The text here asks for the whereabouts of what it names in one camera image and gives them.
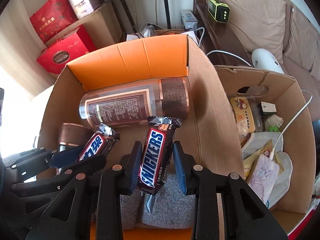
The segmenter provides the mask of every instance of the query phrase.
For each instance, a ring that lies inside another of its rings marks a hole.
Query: pillow
[[[310,74],[320,81],[320,40],[316,43],[316,52],[312,62]]]
[[[248,52],[263,48],[283,63],[283,0],[221,0],[230,7],[229,25]]]
[[[320,34],[295,6],[290,15],[290,38],[284,55],[297,65],[310,70],[315,60]]]

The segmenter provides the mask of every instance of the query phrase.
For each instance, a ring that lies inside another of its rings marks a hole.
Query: red bag
[[[68,0],[49,0],[30,17],[43,43],[77,20]]]

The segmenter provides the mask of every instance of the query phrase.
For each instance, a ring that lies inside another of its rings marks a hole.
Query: white charging cable
[[[212,50],[210,51],[209,53],[206,54],[206,56],[210,55],[211,53],[214,53],[214,52],[221,52],[221,53],[225,53],[225,54],[228,54],[228,55],[231,55],[231,56],[234,56],[236,58],[238,58],[239,60],[242,60],[244,63],[246,63],[247,65],[249,65],[250,67],[252,67],[248,62],[246,62],[243,58],[235,55],[235,54],[232,54],[230,52],[227,52],[227,51],[224,51],[224,50]]]
[[[273,155],[275,154],[275,149],[276,149],[276,145],[278,143],[278,141],[280,140],[281,136],[283,135],[283,133],[285,132],[285,130],[287,130],[287,128],[289,127],[289,125],[294,121],[294,119],[297,118],[297,116],[307,107],[307,105],[310,103],[311,99],[312,99],[312,94],[306,90],[301,90],[303,92],[307,92],[308,94],[310,94],[310,99],[308,100],[308,102],[296,113],[296,115],[290,120],[290,122],[288,122],[288,124],[286,125],[286,127],[282,130],[282,132],[280,133],[272,151],[270,152],[270,160],[273,159]]]
[[[203,38],[203,36],[204,36],[204,28],[203,28],[203,27],[200,27],[200,28],[198,28],[198,29],[195,30],[195,32],[196,32],[196,31],[199,31],[199,30],[201,30],[201,29],[202,29],[203,31],[202,31],[202,34],[201,34],[201,37],[200,37],[200,40],[199,40],[199,43],[198,43],[198,47],[200,47],[202,38]]]

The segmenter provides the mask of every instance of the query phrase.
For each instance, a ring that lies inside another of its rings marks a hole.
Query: orange cardboard flap
[[[68,67],[85,90],[95,90],[150,78],[188,76],[187,57],[187,35],[164,35],[111,45],[69,62]]]

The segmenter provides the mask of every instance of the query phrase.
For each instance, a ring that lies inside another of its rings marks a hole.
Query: chocolate bar wrapper
[[[181,126],[180,119],[171,117],[148,117],[149,130],[143,148],[137,187],[155,195],[165,184],[172,156],[175,130]]]
[[[118,140],[120,140],[119,133],[102,123],[80,153],[77,161],[84,160],[95,154],[107,156]]]

